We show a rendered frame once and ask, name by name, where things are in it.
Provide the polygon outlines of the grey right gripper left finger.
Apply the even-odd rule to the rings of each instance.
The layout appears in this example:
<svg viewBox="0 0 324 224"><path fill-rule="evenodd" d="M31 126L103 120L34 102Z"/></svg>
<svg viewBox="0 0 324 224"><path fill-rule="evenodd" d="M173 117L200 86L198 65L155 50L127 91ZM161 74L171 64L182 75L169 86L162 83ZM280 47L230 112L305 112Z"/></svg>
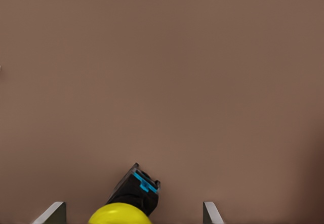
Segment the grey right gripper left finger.
<svg viewBox="0 0 324 224"><path fill-rule="evenodd" d="M32 224L66 224L66 203L54 202Z"/></svg>

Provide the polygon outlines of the yellow push button black base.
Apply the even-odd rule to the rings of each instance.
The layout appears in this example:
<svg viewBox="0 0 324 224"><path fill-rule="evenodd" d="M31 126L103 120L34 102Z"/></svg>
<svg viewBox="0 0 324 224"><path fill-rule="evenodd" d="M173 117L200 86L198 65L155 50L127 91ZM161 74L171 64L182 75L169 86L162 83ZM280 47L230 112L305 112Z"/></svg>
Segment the yellow push button black base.
<svg viewBox="0 0 324 224"><path fill-rule="evenodd" d="M160 190L160 181L134 163L88 224L153 224L150 215L158 206Z"/></svg>

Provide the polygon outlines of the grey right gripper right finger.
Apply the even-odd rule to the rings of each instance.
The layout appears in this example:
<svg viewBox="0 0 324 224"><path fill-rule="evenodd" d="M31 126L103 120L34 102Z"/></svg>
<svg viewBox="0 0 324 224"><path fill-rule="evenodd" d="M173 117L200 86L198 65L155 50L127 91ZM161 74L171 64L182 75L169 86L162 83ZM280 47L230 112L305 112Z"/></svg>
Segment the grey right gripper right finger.
<svg viewBox="0 0 324 224"><path fill-rule="evenodd" d="M210 201L203 202L202 224L225 224L214 202L210 202Z"/></svg>

